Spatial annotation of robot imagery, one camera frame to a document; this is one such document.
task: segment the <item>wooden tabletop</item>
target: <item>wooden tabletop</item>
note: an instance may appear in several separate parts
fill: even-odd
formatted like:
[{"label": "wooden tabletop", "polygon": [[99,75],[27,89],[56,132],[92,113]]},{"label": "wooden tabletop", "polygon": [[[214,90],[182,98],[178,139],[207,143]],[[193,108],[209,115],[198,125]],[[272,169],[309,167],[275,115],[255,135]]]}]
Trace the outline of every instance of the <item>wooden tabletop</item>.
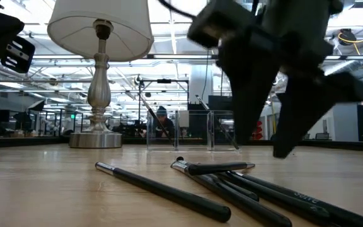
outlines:
[{"label": "wooden tabletop", "polygon": [[[249,215],[170,168],[177,156],[187,161],[249,161],[255,177],[363,215],[363,152],[299,147],[285,160],[272,148],[245,147],[242,153],[146,152],[71,149],[66,144],[0,148],[0,226],[262,226]],[[97,161],[229,206],[232,217],[218,223],[95,169]],[[314,226],[267,201],[294,226]]]}]

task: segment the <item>person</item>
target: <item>person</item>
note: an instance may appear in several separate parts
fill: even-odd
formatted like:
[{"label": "person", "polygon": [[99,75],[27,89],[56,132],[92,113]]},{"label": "person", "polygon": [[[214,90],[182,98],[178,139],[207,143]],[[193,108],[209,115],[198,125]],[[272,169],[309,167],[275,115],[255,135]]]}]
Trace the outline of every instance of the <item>person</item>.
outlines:
[{"label": "person", "polygon": [[[159,122],[163,125],[167,133],[170,137],[175,136],[175,125],[173,122],[168,118],[168,111],[160,106],[158,110],[156,111],[156,116],[158,117]],[[156,137],[166,137],[166,134],[163,133],[162,128],[159,126],[158,121],[154,121],[154,132],[156,134]]]}]

